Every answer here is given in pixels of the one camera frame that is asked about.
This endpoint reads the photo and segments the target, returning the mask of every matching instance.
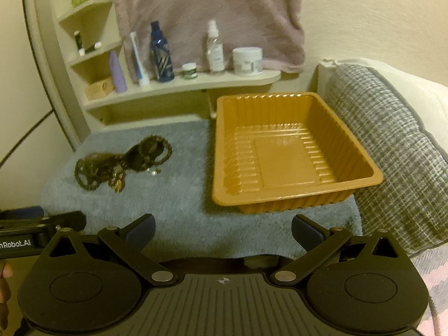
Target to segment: black seam line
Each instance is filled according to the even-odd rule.
[[[19,145],[28,137],[30,136],[30,134],[42,123],[44,122],[44,120],[50,116],[51,114],[54,113],[54,109],[51,109],[49,112],[47,112],[44,117],[42,117],[42,119],[40,119],[38,122],[36,122],[30,130],[28,130],[26,132],[26,134],[24,136],[22,136],[19,141],[13,146],[13,148],[8,151],[8,153],[5,155],[5,157],[0,161],[0,168],[2,168],[3,164],[6,163],[6,161],[8,160],[8,158],[14,153],[14,151],[19,147]]]
[[[43,89],[45,91],[46,98],[48,99],[48,102],[50,103],[50,106],[52,107],[52,110],[53,110],[53,112],[55,114],[56,120],[57,120],[59,126],[61,127],[61,130],[64,133],[67,141],[69,142],[70,147],[72,148],[73,152],[75,152],[75,147],[73,146],[73,143],[71,142],[69,136],[67,135],[67,132],[66,132],[64,126],[62,125],[61,120],[59,119],[59,115],[57,114],[57,112],[55,110],[55,107],[53,106],[53,102],[52,102],[52,100],[50,98],[50,95],[48,94],[48,90],[47,90],[45,82],[43,80],[42,72],[41,72],[41,70],[39,68],[39,64],[37,63],[36,52],[34,51],[34,48],[33,48],[33,41],[31,40],[30,27],[28,25],[28,19],[26,17],[25,0],[22,0],[22,9],[23,9],[23,15],[25,16],[26,33],[28,34],[28,40],[30,42],[31,52],[33,53],[34,64],[36,66],[37,72],[39,73],[40,81],[42,82],[42,86],[43,86]]]

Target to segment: human hand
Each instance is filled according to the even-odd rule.
[[[11,290],[7,278],[12,277],[13,268],[5,260],[0,260],[0,328],[6,330],[8,327],[8,305],[6,302],[11,298]]]

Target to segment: tan box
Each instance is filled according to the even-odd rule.
[[[92,83],[86,88],[86,96],[89,101],[104,98],[114,89],[112,77]]]
[[[244,213],[335,203],[382,172],[315,93],[218,98],[213,200]]]

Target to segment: dark blue bottle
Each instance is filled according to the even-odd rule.
[[[157,79],[169,82],[174,79],[168,42],[164,37],[158,21],[151,23],[151,55],[154,62]]]

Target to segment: white pillow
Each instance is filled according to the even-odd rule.
[[[402,95],[420,117],[424,129],[448,152],[448,88],[400,71],[386,63],[365,58],[335,60],[336,64],[359,64],[378,71]]]

